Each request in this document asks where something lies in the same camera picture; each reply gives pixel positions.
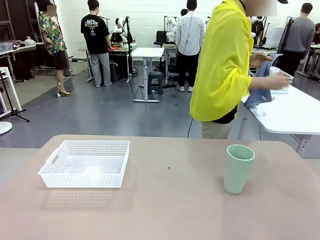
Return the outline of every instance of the hawaiian shirt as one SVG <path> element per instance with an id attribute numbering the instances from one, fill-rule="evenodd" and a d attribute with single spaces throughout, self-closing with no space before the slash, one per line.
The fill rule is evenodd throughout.
<path id="1" fill-rule="evenodd" d="M 63 39 L 62 33 L 59 29 L 57 18 L 49 17 L 46 12 L 39 13 L 39 24 L 41 27 L 41 34 L 44 37 L 44 32 L 47 33 L 47 37 L 52 41 L 50 44 L 44 41 L 44 45 L 50 55 L 55 55 L 59 51 L 66 50 L 66 43 Z"/>

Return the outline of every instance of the beige pants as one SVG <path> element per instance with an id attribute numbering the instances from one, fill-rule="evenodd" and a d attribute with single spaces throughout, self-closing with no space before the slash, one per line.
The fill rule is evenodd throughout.
<path id="1" fill-rule="evenodd" d="M 227 139 L 232 127 L 232 122 L 228 124 L 215 123 L 213 121 L 202 122 L 203 139 Z"/>

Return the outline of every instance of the brown table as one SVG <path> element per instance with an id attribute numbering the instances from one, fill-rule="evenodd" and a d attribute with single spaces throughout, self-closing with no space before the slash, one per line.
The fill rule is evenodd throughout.
<path id="1" fill-rule="evenodd" d="M 64 140 L 130 140 L 122 188 L 47 189 Z M 231 144 L 256 153 L 240 195 L 222 186 Z M 0 215 L 1 240 L 316 240 L 320 179 L 281 142 L 60 135 L 0 188 Z"/>

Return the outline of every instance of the green cup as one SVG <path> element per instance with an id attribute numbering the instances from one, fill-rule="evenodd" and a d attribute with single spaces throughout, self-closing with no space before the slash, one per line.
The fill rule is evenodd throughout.
<path id="1" fill-rule="evenodd" d="M 231 194 L 239 194 L 244 189 L 256 155 L 249 147 L 243 145 L 231 145 L 226 151 L 223 187 Z"/>

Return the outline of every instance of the tripod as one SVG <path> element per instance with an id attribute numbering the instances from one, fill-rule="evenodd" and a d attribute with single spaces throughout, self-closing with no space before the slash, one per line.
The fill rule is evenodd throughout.
<path id="1" fill-rule="evenodd" d="M 0 72 L 0 80 L 1 80 L 1 82 L 2 82 L 2 85 L 3 85 L 3 88 L 4 88 L 5 94 L 6 94 L 7 98 L 8 98 L 8 101 L 9 101 L 9 104 L 10 104 L 10 107 L 11 107 L 11 111 L 10 111 L 10 113 L 8 113 L 8 115 L 3 116 L 2 118 L 0 118 L 0 120 L 6 119 L 6 118 L 8 118 L 8 117 L 13 117 L 13 116 L 15 116 L 15 117 L 21 118 L 21 119 L 25 120 L 27 123 L 29 123 L 30 120 L 28 120 L 28 119 L 26 119 L 26 118 L 24 118 L 24 117 L 22 117 L 22 116 L 19 116 L 20 113 L 27 111 L 26 109 L 23 109 L 22 111 L 18 111 L 18 110 L 16 110 L 16 109 L 14 109 L 14 106 L 12 105 L 10 96 L 9 96 L 9 94 L 8 94 L 7 87 L 6 87 L 6 85 L 5 85 L 5 79 L 4 79 L 3 75 L 5 75 L 5 73 L 4 73 L 4 72 L 3 72 L 3 73 Z"/>

